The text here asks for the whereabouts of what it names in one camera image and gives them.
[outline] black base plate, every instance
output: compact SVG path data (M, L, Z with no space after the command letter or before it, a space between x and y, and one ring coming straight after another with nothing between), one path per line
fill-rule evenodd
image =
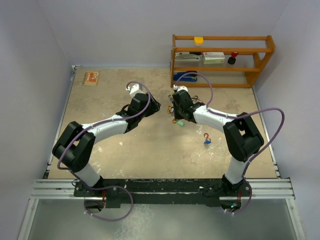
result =
M237 188L230 189L222 179L103 179L102 185L121 186L132 195L134 204L201 204L208 207L220 207L220 198L237 198L250 195L246 190L247 183L240 183ZM102 191L87 189L77 182L75 197L102 197ZM106 191L106 207L120 208L121 204L130 204L128 194L118 188Z

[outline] table surface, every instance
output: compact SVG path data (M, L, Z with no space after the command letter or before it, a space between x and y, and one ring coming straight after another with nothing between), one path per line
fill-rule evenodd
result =
M86 72L99 72L97 86L83 85ZM129 104L131 97L125 91L129 81L139 81L149 88L161 103L161 110L142 119L132 131L115 135L94 145L89 162L103 178L221 178L226 172L231 155L224 134L211 127L185 122L185 126L172 123L167 113L171 104L168 95L170 71L168 68L147 69L84 69L76 71L60 133L68 123L94 123L109 118ZM215 88L211 108L240 114L256 111L257 104L252 89ZM210 99L209 88L189 88L191 96L204 102ZM266 134L260 116L254 122L265 142ZM211 144L204 144L208 133ZM48 178L73 179L66 170L57 169L54 157ZM248 178L276 178L269 149L250 165Z

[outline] red object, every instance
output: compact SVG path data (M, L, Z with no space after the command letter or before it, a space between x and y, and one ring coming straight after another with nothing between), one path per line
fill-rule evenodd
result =
M238 56L239 52L232 52L231 53L231 57L232 58L236 58L236 56Z
M203 136L204 136L206 141L211 141L211 139L209 138L209 134L208 133L205 133Z

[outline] white wall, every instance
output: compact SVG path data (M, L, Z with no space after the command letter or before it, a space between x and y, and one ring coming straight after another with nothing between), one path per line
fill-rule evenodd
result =
M291 177L308 239L319 239L320 222L320 1L290 0L272 37L276 52L255 87L263 108L284 110L274 154L283 178ZM264 114L267 129L279 124Z
M172 34L268 35L289 0L39 0L72 64L169 66Z
M0 1L0 239L18 237L42 178L71 65L36 0Z

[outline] black object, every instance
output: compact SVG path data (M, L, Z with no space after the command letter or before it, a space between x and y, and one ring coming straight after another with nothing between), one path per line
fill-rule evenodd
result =
M82 130L83 128L79 123L76 121L70 122L54 145L52 154L59 159L72 139L74 139ZM79 172L89 162L90 154L95 144L95 139L96 137L93 133L85 132L80 136L77 146L73 144L66 152L62 163L72 172Z
M194 54L194 55L200 56L200 55L202 55L202 52L200 52L200 51L190 51L189 54Z
M228 59L228 64L230 64L230 65L233 65L233 64L235 64L236 63L236 58L235 57L229 57L229 59Z
M231 213L236 212L241 208L241 201L224 200L221 201L221 207L223 210L228 210Z
M185 73L197 73L197 71L185 71ZM198 75L197 74L189 74L186 77L194 77L196 78Z
M130 104L125 105L122 110L117 115L126 118L133 116L143 110L148 102L148 94L137 93L131 100ZM129 132L132 129L136 128L139 122L144 117L149 117L154 113L160 110L161 104L157 102L154 97L150 96L150 104L148 108L139 116L126 120L128 123L127 129L125 132ZM65 151L69 143L83 130L82 125L73 121L70 122L60 138L54 145L52 149L52 154L56 158L60 158L62 153ZM91 155L92 148L95 144L95 135L91 132L85 132L78 139L78 144L73 144L70 149L66 152L65 157L62 160L62 163L66 165L72 172L77 173L82 170L87 163Z
M131 100L131 103L127 106L124 106L121 111L117 112L116 115L121 116L122 118L127 118L133 115L136 115L137 113L141 112L148 102L148 93L137 93ZM139 116L131 118L129 120L126 120L128 123L128 126L125 130L125 132L129 132L132 129L136 128L140 121L144 117L149 117L153 115L154 113L158 112L160 110L161 104L157 102L152 95L150 95L150 104L148 108Z
M175 119L185 119L189 122L197 123L194 112L197 108L205 105L202 102L193 103L191 96L186 90L176 91L172 94L173 109Z
M227 122L223 126L223 131L229 152L240 162L245 163L264 144L264 139L251 116Z
M243 182L232 192L226 192L221 179L100 179L99 187L121 186L132 195L134 204L201 204L208 207L220 207L221 197L249 197L248 187ZM102 191L87 189L81 182L76 183L75 197L102 197ZM106 208L120 208L121 204L130 204L128 194L119 189L106 190Z
M226 175L223 174L222 175L222 187L224 189L224 191L227 194L233 193L235 190L237 190L245 181L242 179L240 182L236 183L236 184L232 184L231 182L229 182L229 180L226 178Z

